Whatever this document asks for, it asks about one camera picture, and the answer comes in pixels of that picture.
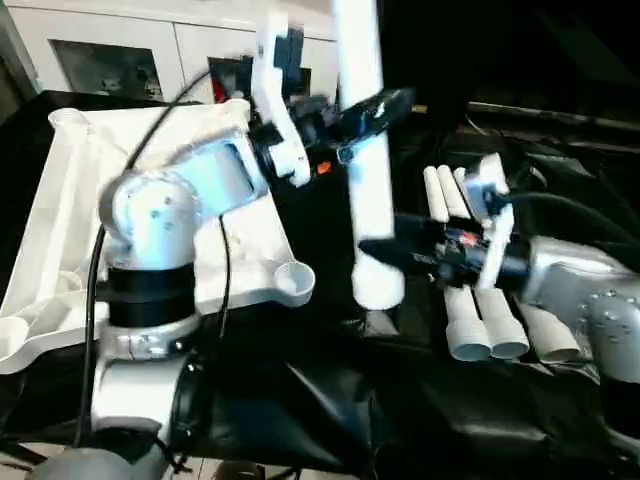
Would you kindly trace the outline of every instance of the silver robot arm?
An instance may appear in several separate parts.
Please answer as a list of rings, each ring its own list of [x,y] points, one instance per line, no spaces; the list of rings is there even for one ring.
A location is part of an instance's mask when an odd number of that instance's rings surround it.
[[[487,265],[497,265],[493,286],[509,263],[511,228],[500,232],[499,223],[512,215],[510,204],[495,208],[491,201],[508,192],[499,156],[483,159],[465,186],[476,217],[489,220],[485,225],[493,237],[479,276]],[[614,443],[640,459],[640,275],[590,246],[545,237],[527,243],[520,300],[553,313],[572,329],[586,325],[600,373],[605,424]],[[492,249],[494,244],[499,248]]]
[[[286,46],[291,33],[286,17],[275,18],[259,38],[272,49],[276,38]],[[290,178],[300,186],[311,177],[281,94],[278,71],[284,67],[296,65],[275,65],[273,52],[259,48],[252,88],[259,93],[263,130],[270,129],[268,142],[240,129],[220,132],[177,152],[164,168],[128,171],[104,190],[99,214],[107,232],[108,279],[101,299],[110,315],[100,332],[93,434],[83,448],[51,459],[31,478],[162,478],[173,460],[166,447],[195,434],[198,402],[206,398],[203,366],[193,351],[201,327],[195,234],[207,220],[265,195],[268,178]],[[265,78],[269,82],[260,85]]]

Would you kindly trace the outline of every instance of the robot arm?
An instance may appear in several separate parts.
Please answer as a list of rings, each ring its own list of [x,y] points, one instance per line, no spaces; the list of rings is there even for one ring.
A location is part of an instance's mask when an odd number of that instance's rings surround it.
[[[605,423],[612,439],[640,458],[640,275],[597,248],[512,238],[512,205],[501,197],[508,187],[498,155],[467,174],[464,186],[477,221],[451,218],[444,225],[399,216],[397,240],[368,240],[360,248],[444,285],[496,285],[569,327],[586,323]]]
[[[263,120],[177,152],[164,168],[114,179],[99,203],[107,232],[106,288],[91,403],[92,437],[34,472],[34,479],[161,478],[167,446],[195,435],[206,408],[203,365],[194,354],[194,236],[208,219],[246,205],[278,179],[296,187],[313,177],[306,149],[325,146],[349,161],[349,148],[411,111],[413,93],[383,91],[351,108],[326,99],[285,105],[285,80],[298,71],[302,35],[269,17],[258,36],[252,94]]]

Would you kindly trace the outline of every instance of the black table surface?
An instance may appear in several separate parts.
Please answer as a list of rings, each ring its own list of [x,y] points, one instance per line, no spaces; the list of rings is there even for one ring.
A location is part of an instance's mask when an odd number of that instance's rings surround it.
[[[0,291],[53,137],[47,115],[149,105],[45,92],[0,128]],[[351,295],[345,172],[277,189],[274,199],[296,258],[316,272],[314,295],[295,310],[231,311],[207,372],[209,427],[190,454],[371,478],[593,477],[626,469],[607,442],[589,365],[452,360],[442,295],[420,279],[407,280],[392,322],[366,318]],[[78,345],[0,378],[0,439],[68,443],[81,361]]]

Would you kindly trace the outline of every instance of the white cabinet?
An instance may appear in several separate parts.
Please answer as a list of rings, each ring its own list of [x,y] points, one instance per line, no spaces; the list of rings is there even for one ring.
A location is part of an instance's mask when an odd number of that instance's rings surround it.
[[[184,84],[169,22],[10,8],[46,90],[170,100]]]
[[[250,93],[247,87],[251,69],[247,69],[237,59],[243,55],[253,55],[256,49],[255,32],[180,24],[175,28],[187,82],[206,68],[217,69],[216,77],[225,84],[228,82],[227,87],[242,90],[245,94]],[[337,56],[335,42],[304,39],[301,66],[303,80],[308,82],[307,93],[322,93],[330,98],[335,96],[338,82]],[[214,98],[212,82],[203,82],[191,96],[192,100],[204,103],[211,103]]]
[[[306,93],[334,98],[338,52],[330,2],[280,6],[303,25]],[[6,0],[40,89],[169,101],[206,68],[227,90],[250,93],[256,29],[266,3],[253,0]],[[203,81],[190,100],[215,100]]]

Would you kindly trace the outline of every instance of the white tube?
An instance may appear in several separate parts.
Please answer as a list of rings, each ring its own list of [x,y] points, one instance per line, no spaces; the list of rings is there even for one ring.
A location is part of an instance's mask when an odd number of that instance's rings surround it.
[[[487,248],[487,256],[480,270],[480,275],[478,275],[477,290],[491,289],[496,284],[500,267],[504,260],[504,252],[511,240],[514,223],[513,205],[504,206],[494,223],[493,235],[489,248]]]
[[[484,322],[478,317],[469,287],[447,287],[444,301],[449,317],[447,343],[451,356],[462,362],[489,358],[491,343]]]
[[[552,313],[518,303],[527,327],[529,339],[543,363],[566,362],[580,354],[580,347],[571,330]]]
[[[340,98],[346,109],[382,90],[382,61],[375,0],[334,0],[340,62]],[[349,163],[349,198],[355,247],[352,273],[355,300],[369,310],[383,310],[404,297],[403,274],[365,255],[360,240],[394,236],[393,201],[387,135],[353,147]]]
[[[442,193],[440,179],[436,167],[427,167],[422,172],[424,177],[424,188],[429,202],[429,215],[437,222],[447,223],[449,221],[449,210]]]
[[[511,313],[502,290],[476,290],[476,301],[491,342],[491,355],[509,360],[529,351],[529,340],[522,325]]]
[[[456,185],[456,181],[453,178],[451,169],[447,165],[440,165],[438,167],[438,179],[440,180],[440,187],[444,194],[449,215],[458,218],[471,218],[469,210],[467,210],[467,206],[464,203],[464,198],[462,198],[462,194],[460,190],[458,190],[458,185]]]

